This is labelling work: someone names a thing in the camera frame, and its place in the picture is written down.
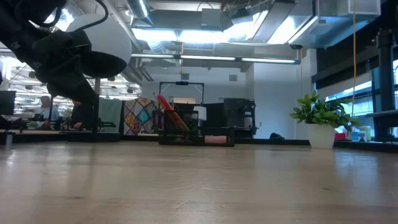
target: black cable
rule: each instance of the black cable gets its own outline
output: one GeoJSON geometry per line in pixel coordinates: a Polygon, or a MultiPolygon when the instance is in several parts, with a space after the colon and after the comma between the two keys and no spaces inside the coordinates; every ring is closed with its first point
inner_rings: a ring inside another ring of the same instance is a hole
{"type": "Polygon", "coordinates": [[[77,29],[76,31],[87,29],[87,28],[90,28],[92,26],[95,26],[95,25],[98,25],[100,23],[103,23],[108,18],[109,12],[108,12],[108,8],[105,6],[104,2],[102,0],[95,0],[95,1],[104,8],[105,16],[102,19],[100,19],[100,20],[98,20],[96,22],[92,22],[91,24],[87,24],[85,26],[82,26],[81,28],[77,29]]]}
{"type": "MultiPolygon", "coordinates": [[[[16,19],[17,19],[20,23],[25,24],[25,25],[28,25],[28,26],[31,26],[31,24],[29,23],[29,21],[28,21],[26,18],[24,18],[24,17],[22,16],[22,12],[21,12],[22,7],[23,7],[25,1],[26,1],[26,0],[19,0],[19,1],[17,2],[16,6],[15,6],[15,9],[14,9],[14,15],[15,15],[16,19]]],[[[46,28],[55,26],[55,25],[58,23],[58,21],[60,20],[60,18],[61,18],[61,15],[62,15],[62,8],[63,8],[64,6],[65,6],[65,3],[64,3],[64,4],[60,4],[59,6],[57,6],[57,11],[55,12],[55,17],[54,17],[54,20],[53,20],[52,22],[50,22],[50,23],[48,23],[48,24],[46,24],[46,23],[44,23],[44,22],[41,22],[41,23],[37,23],[37,25],[38,25],[38,26],[41,26],[41,27],[46,27],[46,28]]]]}
{"type": "Polygon", "coordinates": [[[60,18],[61,18],[61,15],[62,15],[62,8],[63,8],[63,7],[64,7],[64,6],[58,6],[58,7],[57,7],[57,11],[55,11],[55,17],[54,17],[54,20],[53,20],[52,22],[50,22],[50,23],[48,23],[48,24],[42,22],[42,23],[37,24],[37,25],[39,25],[39,26],[41,26],[41,27],[45,27],[45,28],[49,28],[49,27],[55,26],[55,25],[58,23],[58,21],[60,20],[60,18]]]}

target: computer monitor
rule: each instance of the computer monitor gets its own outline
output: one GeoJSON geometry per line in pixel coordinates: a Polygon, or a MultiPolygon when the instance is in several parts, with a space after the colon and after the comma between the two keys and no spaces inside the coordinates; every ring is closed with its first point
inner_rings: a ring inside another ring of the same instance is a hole
{"type": "Polygon", "coordinates": [[[0,115],[13,115],[16,91],[0,91],[0,115]]]}

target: colorful quilt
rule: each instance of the colorful quilt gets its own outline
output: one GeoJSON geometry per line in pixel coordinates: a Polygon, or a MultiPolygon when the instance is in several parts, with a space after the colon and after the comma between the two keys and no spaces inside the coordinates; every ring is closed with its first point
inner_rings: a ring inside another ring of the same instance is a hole
{"type": "Polygon", "coordinates": [[[124,104],[124,135],[152,133],[156,121],[154,112],[159,111],[157,102],[137,98],[124,104]]]}

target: potted plant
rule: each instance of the potted plant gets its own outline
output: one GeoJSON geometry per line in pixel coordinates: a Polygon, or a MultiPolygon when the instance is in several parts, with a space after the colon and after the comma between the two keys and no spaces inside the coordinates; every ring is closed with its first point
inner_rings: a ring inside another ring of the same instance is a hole
{"type": "Polygon", "coordinates": [[[298,99],[300,107],[293,108],[294,113],[289,114],[297,123],[309,124],[309,140],[312,148],[331,149],[335,141],[335,128],[344,126],[351,131],[353,126],[360,126],[356,118],[346,113],[343,103],[350,100],[335,100],[331,103],[319,100],[319,95],[314,90],[312,95],[305,95],[298,99]]]}

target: black frame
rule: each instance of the black frame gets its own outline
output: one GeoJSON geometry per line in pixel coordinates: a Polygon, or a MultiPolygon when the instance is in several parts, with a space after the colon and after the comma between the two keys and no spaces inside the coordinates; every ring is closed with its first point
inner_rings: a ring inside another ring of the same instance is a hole
{"type": "Polygon", "coordinates": [[[201,85],[201,105],[205,103],[205,84],[204,83],[190,83],[190,82],[160,82],[159,83],[159,94],[162,94],[163,84],[176,84],[176,85],[201,85]]]}

